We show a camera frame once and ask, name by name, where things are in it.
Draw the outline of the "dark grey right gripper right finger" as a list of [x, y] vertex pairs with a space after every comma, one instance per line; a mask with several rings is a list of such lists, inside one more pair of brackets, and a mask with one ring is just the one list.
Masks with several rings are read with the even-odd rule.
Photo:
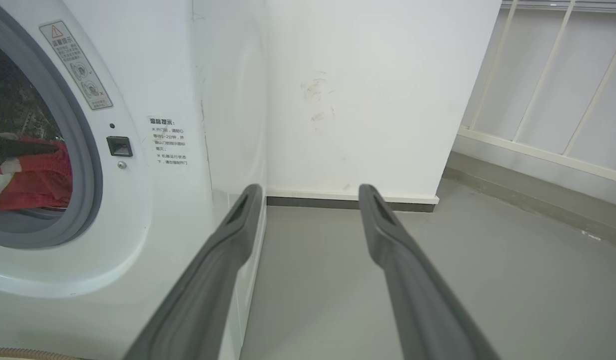
[[359, 207], [370, 257], [385, 274], [404, 360], [500, 360], [376, 187], [359, 187]]

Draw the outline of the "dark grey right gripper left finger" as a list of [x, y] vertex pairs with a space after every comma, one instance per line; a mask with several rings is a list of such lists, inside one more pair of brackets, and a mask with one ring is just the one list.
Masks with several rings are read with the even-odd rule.
[[249, 184], [123, 360], [219, 360], [237, 274], [253, 253], [263, 201]]

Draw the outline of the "white front-load washing machine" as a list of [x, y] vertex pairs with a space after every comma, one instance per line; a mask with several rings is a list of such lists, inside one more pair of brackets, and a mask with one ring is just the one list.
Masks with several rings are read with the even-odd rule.
[[[267, 0], [0, 0], [0, 135], [62, 141], [68, 207], [0, 210], [0, 360], [124, 360], [258, 184], [219, 360], [241, 360], [266, 230]], [[63, 21], [113, 107], [90, 109], [39, 26]], [[106, 138], [128, 137], [132, 157]], [[0, 191], [10, 176], [0, 175]]]

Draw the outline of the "black door latch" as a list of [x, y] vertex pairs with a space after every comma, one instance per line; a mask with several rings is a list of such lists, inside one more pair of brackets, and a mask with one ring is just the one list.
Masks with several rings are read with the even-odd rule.
[[129, 137], [108, 136], [106, 138], [110, 155], [113, 157], [132, 157], [133, 151]]

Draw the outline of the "red garment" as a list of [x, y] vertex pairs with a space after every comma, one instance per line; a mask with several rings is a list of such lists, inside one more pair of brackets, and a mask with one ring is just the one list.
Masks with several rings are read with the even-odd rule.
[[0, 211], [68, 207], [73, 173], [62, 141], [0, 134], [0, 176], [10, 180], [0, 191]]

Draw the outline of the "cream metal railing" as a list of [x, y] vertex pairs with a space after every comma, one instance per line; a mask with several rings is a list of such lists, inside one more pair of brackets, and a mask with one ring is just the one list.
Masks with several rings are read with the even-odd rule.
[[502, 0], [458, 137], [616, 182], [616, 0]]

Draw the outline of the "warning sticker label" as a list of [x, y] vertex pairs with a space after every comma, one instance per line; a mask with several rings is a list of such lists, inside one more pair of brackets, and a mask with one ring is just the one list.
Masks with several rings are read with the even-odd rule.
[[90, 109], [96, 111], [113, 107], [97, 73], [66, 24], [61, 20], [43, 23], [39, 30], [61, 59]]

